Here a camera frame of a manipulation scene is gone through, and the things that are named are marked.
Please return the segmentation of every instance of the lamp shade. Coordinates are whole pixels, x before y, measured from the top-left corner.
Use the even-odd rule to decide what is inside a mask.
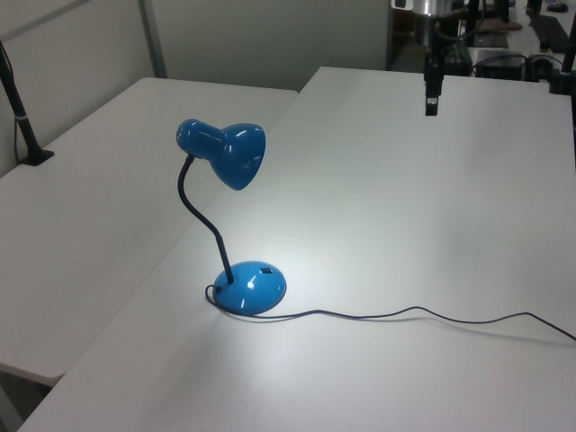
[[[236,191],[252,181],[266,150],[264,130],[252,123],[218,129],[195,119],[186,120],[178,127],[176,141],[189,155],[208,160],[220,180]]]

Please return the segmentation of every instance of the desk lamp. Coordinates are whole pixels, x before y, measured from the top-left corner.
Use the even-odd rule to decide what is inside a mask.
[[[195,158],[206,159],[220,180],[231,189],[244,189],[256,175],[266,149],[264,130],[255,124],[233,124],[215,128],[198,120],[186,120],[178,128],[176,141],[188,154],[180,176],[178,194],[182,203],[216,238],[224,271],[214,281],[214,300],[225,311],[251,316],[273,308],[286,293],[282,272],[261,261],[230,266],[221,234],[188,201],[184,180]]]

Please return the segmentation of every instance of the lamp base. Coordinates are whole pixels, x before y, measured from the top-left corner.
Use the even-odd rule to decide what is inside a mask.
[[[50,150],[41,149],[40,154],[35,155],[34,157],[27,156],[23,160],[20,161],[23,165],[30,165],[31,167],[37,167],[38,165],[43,164],[48,159],[54,156],[54,152]]]
[[[214,281],[214,301],[225,311],[251,316],[272,309],[286,294],[280,270],[262,261],[245,261],[231,267],[234,283],[224,272]]]

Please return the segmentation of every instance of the table top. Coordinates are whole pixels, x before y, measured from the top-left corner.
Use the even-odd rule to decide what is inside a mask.
[[[572,28],[572,21],[574,19],[574,14],[576,13],[576,2],[574,0],[562,0],[562,3],[568,5],[568,12],[566,13],[554,13],[548,12],[546,10],[547,3],[543,1],[542,10],[540,14],[553,16],[558,19],[558,22],[566,30],[566,33],[570,35],[570,30]],[[508,40],[507,48],[469,48],[470,55],[472,57],[472,62],[475,63],[478,59],[479,50],[509,50],[517,51],[525,56],[540,55],[545,54],[547,56],[553,56],[560,61],[564,60],[563,54],[555,54],[551,50],[548,52],[540,52],[540,40],[536,36],[536,32],[529,25],[530,18],[526,15],[526,0],[523,0],[522,4],[517,4],[515,7],[511,7],[509,10],[509,19],[513,22],[522,24],[522,29],[518,31],[509,31],[506,34]],[[554,62],[554,67],[559,68],[560,64]]]
[[[295,92],[147,78],[0,180],[0,370],[55,383],[192,222],[177,191],[176,129],[269,128]],[[221,189],[189,177],[203,208]]]
[[[570,99],[447,76],[423,108],[420,75],[321,68],[204,209],[230,261],[283,271],[268,313],[575,333]],[[203,298],[220,271],[195,221],[22,431],[573,430],[576,345],[536,320],[245,322]]]

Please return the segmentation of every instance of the floor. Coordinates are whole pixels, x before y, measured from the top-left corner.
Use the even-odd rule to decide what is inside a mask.
[[[10,399],[18,415],[26,420],[50,392],[50,387],[0,372],[0,386]],[[0,419],[0,432],[15,432]]]

